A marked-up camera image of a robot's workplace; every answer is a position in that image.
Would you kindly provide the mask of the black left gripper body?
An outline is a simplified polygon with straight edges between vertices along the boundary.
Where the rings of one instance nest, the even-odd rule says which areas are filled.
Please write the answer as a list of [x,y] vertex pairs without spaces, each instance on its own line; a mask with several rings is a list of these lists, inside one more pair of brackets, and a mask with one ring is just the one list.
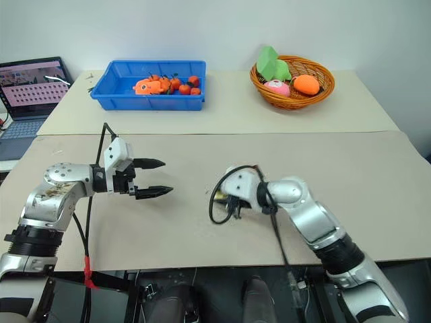
[[137,188],[134,183],[135,178],[136,173],[133,162],[131,162],[124,170],[115,170],[112,177],[114,192],[135,196]]

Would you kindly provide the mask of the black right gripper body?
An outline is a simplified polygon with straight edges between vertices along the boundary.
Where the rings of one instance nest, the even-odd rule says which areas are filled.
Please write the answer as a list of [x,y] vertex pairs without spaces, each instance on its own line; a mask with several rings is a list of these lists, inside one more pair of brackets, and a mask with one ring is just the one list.
[[226,219],[230,219],[231,217],[235,219],[240,219],[241,208],[242,208],[241,200],[236,196],[228,195],[226,199],[226,211],[227,211]]

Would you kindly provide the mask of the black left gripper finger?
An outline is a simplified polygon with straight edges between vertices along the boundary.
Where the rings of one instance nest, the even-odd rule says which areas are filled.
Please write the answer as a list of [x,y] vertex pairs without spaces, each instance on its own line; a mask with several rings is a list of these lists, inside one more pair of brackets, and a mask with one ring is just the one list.
[[133,160],[133,165],[135,168],[141,168],[143,170],[150,170],[155,169],[159,167],[163,167],[166,164],[158,159],[152,159],[152,158],[135,158]]
[[135,187],[134,196],[136,200],[154,199],[159,196],[168,194],[171,191],[173,191],[173,187],[169,186],[149,186],[148,188],[142,189]]

